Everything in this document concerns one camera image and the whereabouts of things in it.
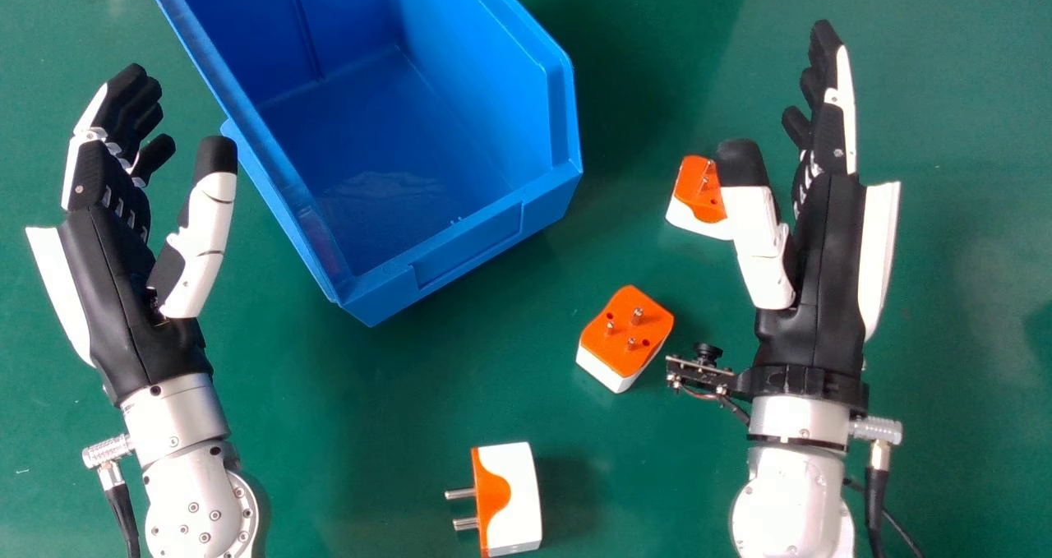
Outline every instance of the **green surface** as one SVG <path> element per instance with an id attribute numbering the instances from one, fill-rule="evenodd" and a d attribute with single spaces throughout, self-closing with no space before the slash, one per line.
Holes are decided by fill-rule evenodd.
<path id="1" fill-rule="evenodd" d="M 476 556 L 442 491 L 472 445 L 529 440 L 541 555 L 732 556 L 747 444 L 663 386 L 613 396 L 573 364 L 634 283 L 747 366 L 730 244 L 668 226 L 681 157 L 751 136 L 785 194 L 811 23 L 852 52 L 864 181 L 901 179 L 896 267 L 867 348 L 872 412 L 906 423 L 888 502 L 929 556 L 1049 553 L 1052 0 L 523 0 L 576 68 L 585 179 L 567 218 L 380 327 L 322 296 L 245 178 L 202 322 L 268 555 Z M 0 0 L 0 556 L 120 556 L 83 445 L 122 423 L 63 337 L 22 226 L 61 219 L 72 124 L 129 61 L 161 79 L 181 155 L 150 186 L 158 236 L 223 117 L 153 0 Z M 852 453 L 859 472 L 863 447 Z M 134 462 L 126 475 L 137 476 Z M 140 521 L 141 487 L 134 487 Z M 852 500 L 853 509 L 858 503 Z M 889 555 L 905 556 L 888 532 Z"/>

